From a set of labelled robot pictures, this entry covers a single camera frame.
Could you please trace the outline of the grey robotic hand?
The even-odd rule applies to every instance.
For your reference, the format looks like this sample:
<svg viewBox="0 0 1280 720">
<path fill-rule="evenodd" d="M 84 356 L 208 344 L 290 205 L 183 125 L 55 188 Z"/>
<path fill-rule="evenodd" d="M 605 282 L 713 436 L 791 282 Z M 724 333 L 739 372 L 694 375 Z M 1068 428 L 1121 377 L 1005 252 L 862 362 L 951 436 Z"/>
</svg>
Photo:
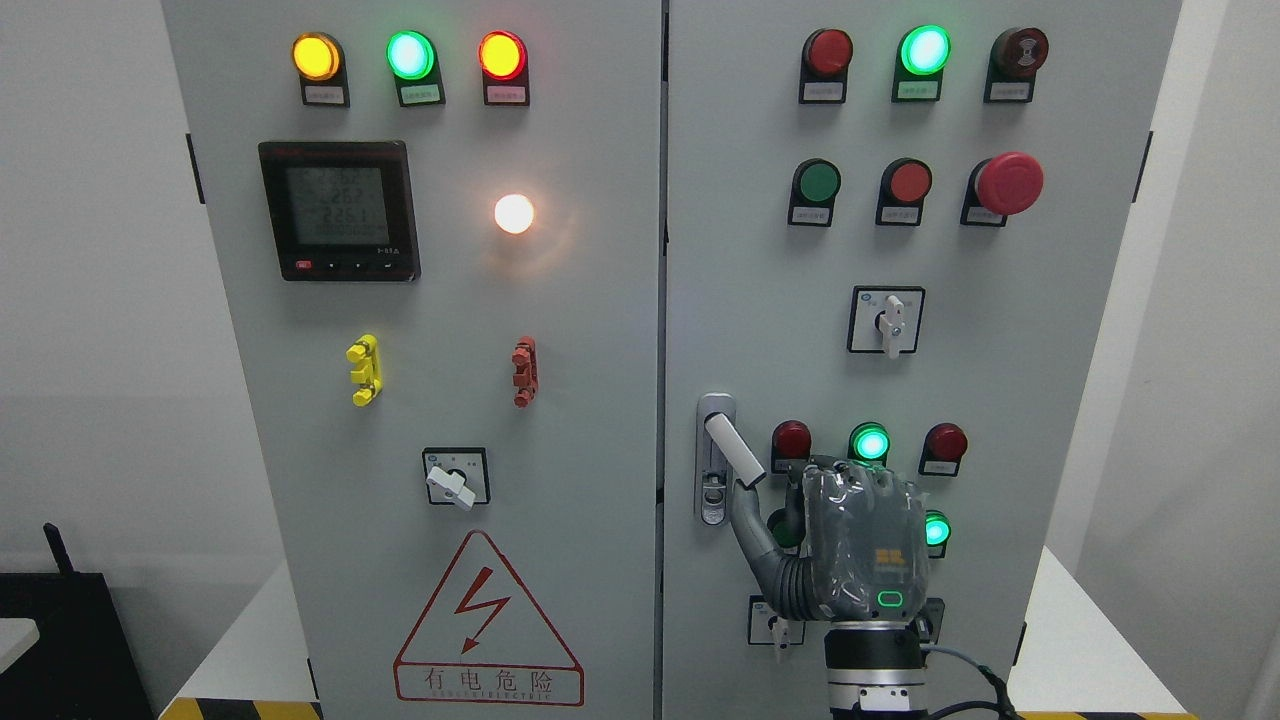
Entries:
<svg viewBox="0 0 1280 720">
<path fill-rule="evenodd" d="M 890 469 L 814 456 L 797 473 L 810 553 L 786 553 L 754 488 L 730 487 L 730 520 L 765 602 L 783 619 L 908 625 L 928 585 L 924 495 Z"/>
</svg>

